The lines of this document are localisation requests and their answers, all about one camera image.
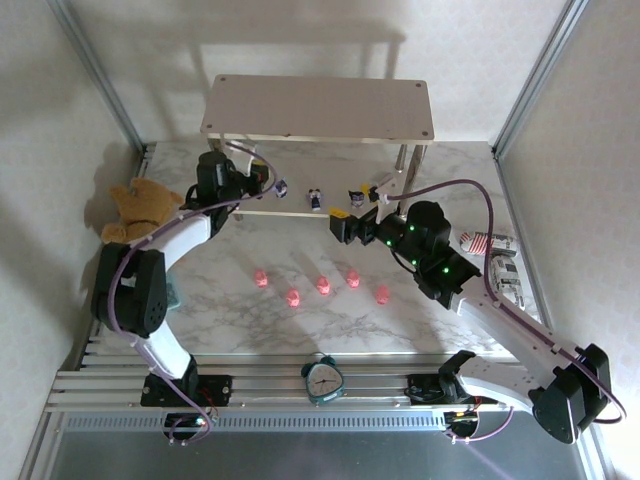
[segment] clock face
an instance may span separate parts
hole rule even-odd
[[[342,377],[329,365],[315,365],[307,377],[309,395],[323,397],[335,392],[342,386]]]

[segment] brown teddy bear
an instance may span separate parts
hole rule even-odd
[[[131,191],[124,185],[109,189],[120,223],[105,225],[101,235],[104,243],[129,243],[144,237],[168,222],[176,205],[184,203],[179,194],[148,178],[134,178],[131,187]]]

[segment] white marble surface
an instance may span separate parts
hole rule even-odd
[[[282,142],[263,144],[261,152],[316,162],[370,158],[388,161],[391,168],[396,148]],[[204,142],[161,143],[146,175],[185,191],[195,181],[197,158],[205,149]],[[463,177],[488,188],[495,204],[496,231],[513,234],[486,143],[430,147],[416,187]],[[441,203],[454,228],[455,246],[459,232],[486,230],[486,207],[472,187],[453,187],[427,198]],[[480,266],[480,257],[468,258]],[[253,283],[258,268],[269,275],[265,290]],[[349,268],[361,276],[356,290],[345,281]],[[190,252],[172,272],[183,303],[167,320],[185,348],[196,354],[441,353],[461,348],[504,353],[479,328],[426,299],[385,246],[342,245],[329,232],[326,219],[249,215],[241,221],[230,219],[214,240]],[[315,289],[319,275],[331,282],[327,297]],[[382,284],[391,291],[385,306],[374,297]],[[284,300],[290,287],[297,288],[302,299],[295,310]],[[530,297],[528,308],[535,308]],[[111,332],[103,329],[102,335],[102,353],[130,352]]]

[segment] yellow object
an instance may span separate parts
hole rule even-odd
[[[339,208],[336,207],[329,207],[329,215],[331,217],[336,217],[336,218],[349,218],[350,215],[345,212],[344,210],[340,210]]]
[[[184,199],[164,185],[148,178],[134,178],[131,191],[124,185],[109,189],[118,206],[120,223],[109,223],[102,229],[104,243],[129,243],[150,234],[167,223]]]

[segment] alarm clock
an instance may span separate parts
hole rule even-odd
[[[316,363],[307,363],[300,374],[305,379],[311,403],[321,405],[339,398],[344,393],[344,377],[336,368],[336,361],[325,355]]]

